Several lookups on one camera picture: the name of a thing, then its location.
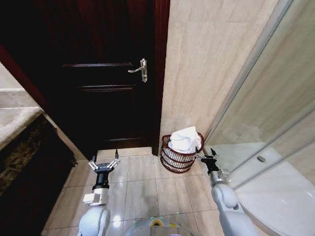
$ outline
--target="bathroom vanity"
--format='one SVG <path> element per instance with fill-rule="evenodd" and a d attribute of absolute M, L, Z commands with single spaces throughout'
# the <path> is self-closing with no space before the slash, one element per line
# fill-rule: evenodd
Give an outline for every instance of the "bathroom vanity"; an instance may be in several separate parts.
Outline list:
<path fill-rule="evenodd" d="M 73 163 L 40 108 L 0 109 L 1 231 L 40 235 Z"/>

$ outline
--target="dark wooden door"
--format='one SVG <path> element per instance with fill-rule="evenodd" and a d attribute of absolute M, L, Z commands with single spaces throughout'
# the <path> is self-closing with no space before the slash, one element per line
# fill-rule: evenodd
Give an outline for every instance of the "dark wooden door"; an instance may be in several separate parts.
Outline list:
<path fill-rule="evenodd" d="M 1 6 L 1 44 L 84 153 L 152 146 L 154 1 L 32 0 Z M 145 58 L 148 81 L 140 66 Z"/>

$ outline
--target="wicker basket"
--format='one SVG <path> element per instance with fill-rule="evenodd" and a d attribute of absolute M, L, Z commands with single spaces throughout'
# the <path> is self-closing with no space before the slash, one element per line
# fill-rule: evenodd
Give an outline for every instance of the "wicker basket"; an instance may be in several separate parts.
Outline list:
<path fill-rule="evenodd" d="M 203 149 L 205 144 L 203 136 L 198 133 L 201 138 L 201 148 L 199 151 Z M 195 161 L 194 153 L 179 153 L 174 151 L 168 146 L 168 142 L 170 141 L 170 135 L 165 135 L 162 137 L 162 151 L 161 151 L 161 163 L 162 165 L 173 173 L 184 173 L 189 171 L 193 162 Z"/>

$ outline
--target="shower enclosure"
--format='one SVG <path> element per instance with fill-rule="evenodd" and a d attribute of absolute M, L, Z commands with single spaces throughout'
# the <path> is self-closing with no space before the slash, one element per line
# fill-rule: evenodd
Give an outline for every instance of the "shower enclosure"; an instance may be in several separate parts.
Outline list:
<path fill-rule="evenodd" d="M 315 235 L 315 1 L 279 1 L 205 151 L 269 235 Z"/>

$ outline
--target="door handle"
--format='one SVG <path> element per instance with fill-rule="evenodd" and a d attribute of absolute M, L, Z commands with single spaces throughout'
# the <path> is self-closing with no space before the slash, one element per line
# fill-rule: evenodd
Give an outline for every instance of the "door handle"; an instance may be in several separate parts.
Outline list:
<path fill-rule="evenodd" d="M 134 73 L 137 72 L 139 70 L 141 70 L 141 74 L 142 74 L 142 81 L 143 82 L 147 82 L 148 80 L 148 75 L 147 75 L 147 60 L 145 60 L 144 58 L 142 58 L 142 60 L 140 60 L 140 67 L 138 69 L 135 70 L 128 70 L 129 73 Z"/>

